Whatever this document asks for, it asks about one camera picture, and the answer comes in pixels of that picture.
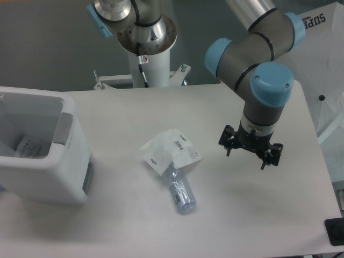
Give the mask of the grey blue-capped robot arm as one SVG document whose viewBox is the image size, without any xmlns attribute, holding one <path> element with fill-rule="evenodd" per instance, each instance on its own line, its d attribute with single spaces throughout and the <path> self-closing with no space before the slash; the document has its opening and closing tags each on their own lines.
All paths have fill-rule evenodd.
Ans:
<svg viewBox="0 0 344 258">
<path fill-rule="evenodd" d="M 228 1 L 248 37 L 241 42 L 216 40 L 205 54 L 205 66 L 243 101 L 237 130 L 226 126 L 219 144 L 227 152 L 242 148 L 256 154 L 263 166 L 277 166 L 282 144 L 271 144 L 293 87 L 293 74 L 276 59 L 305 37 L 302 19 L 282 14 L 271 1 Z M 127 51 L 133 86 L 171 85 L 170 49 L 177 32 L 161 11 L 160 1 L 92 1 L 87 11 L 105 37 L 116 35 Z"/>
</svg>

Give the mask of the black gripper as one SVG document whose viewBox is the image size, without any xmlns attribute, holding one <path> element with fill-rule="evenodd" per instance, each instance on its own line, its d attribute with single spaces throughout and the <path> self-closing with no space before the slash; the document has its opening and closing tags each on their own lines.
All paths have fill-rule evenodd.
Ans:
<svg viewBox="0 0 344 258">
<path fill-rule="evenodd" d="M 265 166 L 278 166 L 283 151 L 283 144 L 270 144 L 272 135 L 273 132 L 258 136 L 256 130 L 247 132 L 242 126 L 235 131 L 232 126 L 226 125 L 218 144 L 226 149 L 226 156 L 229 156 L 233 149 L 238 148 L 255 153 L 262 160 L 261 170 L 263 170 Z"/>
</svg>

